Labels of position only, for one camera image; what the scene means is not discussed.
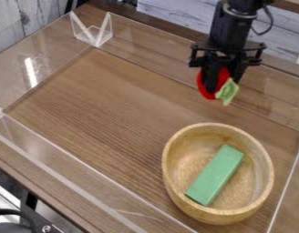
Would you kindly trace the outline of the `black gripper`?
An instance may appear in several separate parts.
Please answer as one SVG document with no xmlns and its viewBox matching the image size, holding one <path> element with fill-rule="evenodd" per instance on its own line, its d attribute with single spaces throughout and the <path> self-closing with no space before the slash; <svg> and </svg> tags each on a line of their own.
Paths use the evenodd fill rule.
<svg viewBox="0 0 299 233">
<path fill-rule="evenodd" d="M 247 66 L 259 66 L 266 44 L 248 41 L 242 48 L 223 48 L 211 41 L 199 41 L 191 45 L 188 66 L 200 67 L 203 84 L 214 92 L 222 67 L 232 66 L 232 79 L 239 82 Z"/>
</svg>

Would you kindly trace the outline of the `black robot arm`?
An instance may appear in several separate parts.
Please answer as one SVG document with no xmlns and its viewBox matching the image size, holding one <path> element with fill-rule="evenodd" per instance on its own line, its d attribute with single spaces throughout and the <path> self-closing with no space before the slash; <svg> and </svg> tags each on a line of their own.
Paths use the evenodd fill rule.
<svg viewBox="0 0 299 233">
<path fill-rule="evenodd" d="M 275 0 L 219 0 L 211 20 L 208 39 L 191 45 L 188 66 L 199 67 L 198 91 L 210 100 L 223 88 L 228 79 L 239 82 L 248 66 L 262 64 L 266 50 L 263 42 L 248 40 L 250 31 L 266 34 L 274 25 L 267 8 Z M 270 19 L 269 28 L 258 32 L 253 22 L 263 9 Z"/>
</svg>

